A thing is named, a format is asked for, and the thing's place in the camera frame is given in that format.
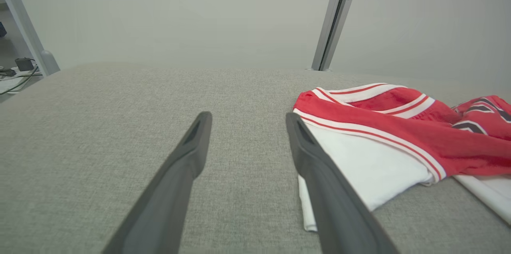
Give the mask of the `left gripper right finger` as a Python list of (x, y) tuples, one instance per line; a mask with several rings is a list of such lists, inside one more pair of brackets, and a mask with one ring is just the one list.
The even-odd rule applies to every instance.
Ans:
[(397, 254), (398, 249), (296, 113), (286, 114), (293, 161), (305, 180), (324, 254)]

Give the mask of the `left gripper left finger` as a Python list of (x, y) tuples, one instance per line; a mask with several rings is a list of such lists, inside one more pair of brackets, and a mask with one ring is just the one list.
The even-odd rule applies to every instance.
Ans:
[(194, 180), (209, 148), (212, 114), (200, 112), (104, 247), (105, 254), (177, 254)]

